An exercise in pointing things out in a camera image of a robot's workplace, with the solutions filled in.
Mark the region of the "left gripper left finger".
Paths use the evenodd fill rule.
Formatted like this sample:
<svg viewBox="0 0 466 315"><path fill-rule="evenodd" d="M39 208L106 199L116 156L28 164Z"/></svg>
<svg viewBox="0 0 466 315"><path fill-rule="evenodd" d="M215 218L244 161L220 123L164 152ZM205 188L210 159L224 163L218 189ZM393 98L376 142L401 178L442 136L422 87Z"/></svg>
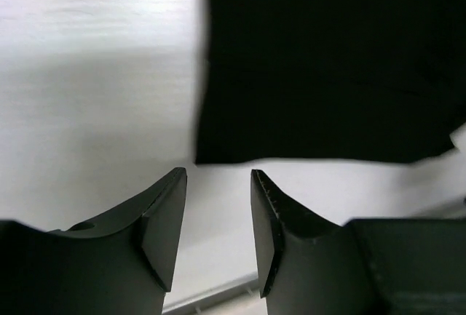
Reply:
<svg viewBox="0 0 466 315"><path fill-rule="evenodd" d="M1 222L3 314L160 314L171 290L187 174L175 168L66 231Z"/></svg>

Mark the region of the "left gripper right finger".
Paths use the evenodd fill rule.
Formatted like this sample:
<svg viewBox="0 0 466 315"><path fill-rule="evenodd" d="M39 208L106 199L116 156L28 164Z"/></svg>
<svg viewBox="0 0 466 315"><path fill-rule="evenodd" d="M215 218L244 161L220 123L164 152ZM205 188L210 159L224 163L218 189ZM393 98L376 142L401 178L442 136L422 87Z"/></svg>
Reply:
<svg viewBox="0 0 466 315"><path fill-rule="evenodd" d="M258 283L268 314L385 314L355 232L250 175Z"/></svg>

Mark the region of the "black skirt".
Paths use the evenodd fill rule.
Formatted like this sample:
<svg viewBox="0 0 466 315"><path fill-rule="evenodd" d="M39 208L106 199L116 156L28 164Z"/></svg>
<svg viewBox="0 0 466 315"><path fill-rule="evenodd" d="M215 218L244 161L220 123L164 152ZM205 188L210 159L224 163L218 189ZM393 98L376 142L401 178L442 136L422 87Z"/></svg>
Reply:
<svg viewBox="0 0 466 315"><path fill-rule="evenodd" d="M465 123L465 0L208 0L197 164L410 164Z"/></svg>

